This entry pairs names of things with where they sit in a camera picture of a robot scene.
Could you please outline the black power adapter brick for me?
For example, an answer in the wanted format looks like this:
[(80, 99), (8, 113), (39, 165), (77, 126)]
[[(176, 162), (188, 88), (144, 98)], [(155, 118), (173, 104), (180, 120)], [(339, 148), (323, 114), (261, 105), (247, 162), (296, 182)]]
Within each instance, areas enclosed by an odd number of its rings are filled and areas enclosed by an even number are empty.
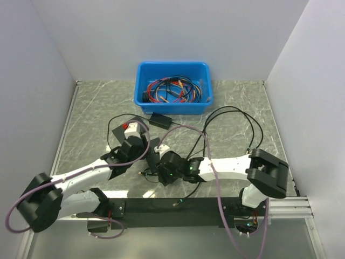
[(168, 130), (172, 124), (172, 118), (162, 115), (159, 113), (152, 113), (151, 117), (149, 118), (149, 124), (155, 127), (162, 128), (164, 130)]

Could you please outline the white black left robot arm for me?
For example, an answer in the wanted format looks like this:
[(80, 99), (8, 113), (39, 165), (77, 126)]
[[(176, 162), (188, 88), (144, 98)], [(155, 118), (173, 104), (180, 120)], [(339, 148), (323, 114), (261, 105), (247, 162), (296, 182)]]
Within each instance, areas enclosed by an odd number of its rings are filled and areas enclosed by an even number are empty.
[(72, 214), (104, 216), (109, 211), (108, 197), (98, 188), (86, 192), (82, 189), (124, 174), (132, 164), (147, 156), (150, 144), (148, 134), (130, 134), (121, 146), (85, 167), (54, 177), (40, 173), (29, 183), (15, 207), (35, 233)]

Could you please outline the black network switch with ports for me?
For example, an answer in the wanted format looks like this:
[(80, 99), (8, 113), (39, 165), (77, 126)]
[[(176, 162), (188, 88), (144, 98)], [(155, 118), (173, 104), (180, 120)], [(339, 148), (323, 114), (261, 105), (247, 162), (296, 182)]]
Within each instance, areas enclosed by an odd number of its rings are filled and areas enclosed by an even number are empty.
[(123, 125), (120, 125), (120, 126), (118, 126), (112, 130), (113, 135), (115, 136), (115, 138), (117, 139), (117, 141), (120, 144), (122, 144), (123, 141), (125, 140), (124, 132), (125, 132), (125, 129), (124, 129)]

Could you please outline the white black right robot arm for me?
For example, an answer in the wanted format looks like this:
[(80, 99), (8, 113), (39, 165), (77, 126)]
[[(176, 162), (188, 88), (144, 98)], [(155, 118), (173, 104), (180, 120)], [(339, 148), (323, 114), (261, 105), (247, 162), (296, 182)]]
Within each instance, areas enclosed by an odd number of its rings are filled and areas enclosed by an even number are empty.
[(268, 197), (284, 199), (287, 196), (288, 163), (262, 149), (235, 158), (199, 157), (190, 160), (179, 156), (167, 145), (155, 147), (154, 152), (160, 158), (156, 168), (158, 180), (164, 186), (176, 179), (189, 183), (213, 180), (250, 182), (237, 202), (237, 209), (243, 215), (250, 215)]

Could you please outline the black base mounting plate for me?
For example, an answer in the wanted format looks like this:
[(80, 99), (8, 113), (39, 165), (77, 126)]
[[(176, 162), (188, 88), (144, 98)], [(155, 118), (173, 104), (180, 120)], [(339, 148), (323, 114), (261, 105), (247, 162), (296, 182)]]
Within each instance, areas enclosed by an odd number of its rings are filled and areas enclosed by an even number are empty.
[[(216, 197), (188, 198), (173, 206), (177, 198), (110, 198), (110, 209), (97, 214), (120, 221), (125, 229), (143, 227), (204, 227), (224, 228)], [(264, 216), (265, 202), (257, 208), (240, 205), (238, 197), (221, 198), (222, 208), (229, 228), (234, 228), (234, 219), (246, 220), (249, 217)], [(121, 226), (104, 220), (87, 221), (87, 230), (91, 233), (106, 233), (107, 230), (121, 230)]]

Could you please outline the blue plastic bin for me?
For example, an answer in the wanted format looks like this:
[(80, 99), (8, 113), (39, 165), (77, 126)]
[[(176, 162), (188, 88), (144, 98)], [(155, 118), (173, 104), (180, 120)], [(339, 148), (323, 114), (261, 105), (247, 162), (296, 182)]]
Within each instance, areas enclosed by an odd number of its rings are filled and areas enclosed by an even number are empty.
[(213, 103), (204, 62), (143, 62), (137, 67), (134, 103), (143, 113), (199, 115)]

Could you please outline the black switch box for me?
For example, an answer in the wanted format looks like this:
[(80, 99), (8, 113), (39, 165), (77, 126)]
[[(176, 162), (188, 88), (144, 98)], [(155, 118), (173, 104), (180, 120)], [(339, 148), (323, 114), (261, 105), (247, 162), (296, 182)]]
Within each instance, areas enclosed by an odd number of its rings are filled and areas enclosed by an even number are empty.
[(150, 141), (150, 147), (147, 152), (146, 162), (148, 164), (149, 170), (152, 174), (157, 174), (156, 165), (160, 161), (159, 154), (154, 151), (154, 148), (159, 144), (160, 138), (155, 138)]

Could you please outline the black patch cable teal plug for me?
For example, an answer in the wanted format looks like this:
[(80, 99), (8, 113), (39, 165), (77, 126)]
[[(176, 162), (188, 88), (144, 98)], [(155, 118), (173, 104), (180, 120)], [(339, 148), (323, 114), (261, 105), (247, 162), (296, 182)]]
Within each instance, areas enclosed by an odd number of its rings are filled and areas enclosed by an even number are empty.
[[(242, 130), (240, 126), (233, 126), (233, 130), (237, 131), (236, 134), (232, 134), (230, 137), (226, 137), (225, 134), (229, 133), (229, 129), (225, 129), (224, 126), (220, 126), (219, 123), (216, 123), (216, 126), (218, 126), (218, 129), (221, 128), (225, 130), (225, 133), (223, 136), (219, 139), (212, 139), (215, 141), (216, 144), (220, 144), (220, 147), (222, 148), (230, 148), (231, 144), (239, 144), (240, 147), (235, 148), (235, 151), (231, 151), (231, 154), (237, 153), (249, 153), (254, 148), (259, 148), (263, 142), (264, 139), (264, 131), (262, 129), (262, 126), (260, 123), (251, 115), (249, 115), (247, 112), (242, 111), (240, 108), (237, 108), (235, 106), (223, 106), (220, 107), (213, 112), (206, 118), (205, 124), (204, 124), (204, 133), (206, 133), (206, 130), (208, 126), (211, 125), (211, 123), (216, 120), (217, 122), (220, 122), (220, 119), (217, 119), (218, 117), (221, 117), (222, 115), (226, 115), (226, 117), (229, 117), (229, 114), (235, 114), (239, 113), (240, 116), (235, 117), (235, 122), (241, 121), (240, 118), (243, 118), (245, 121), (247, 121), (248, 127), (244, 127)], [(259, 139), (259, 142), (253, 145), (254, 139), (255, 139), (255, 129), (260, 130), (261, 137)]]

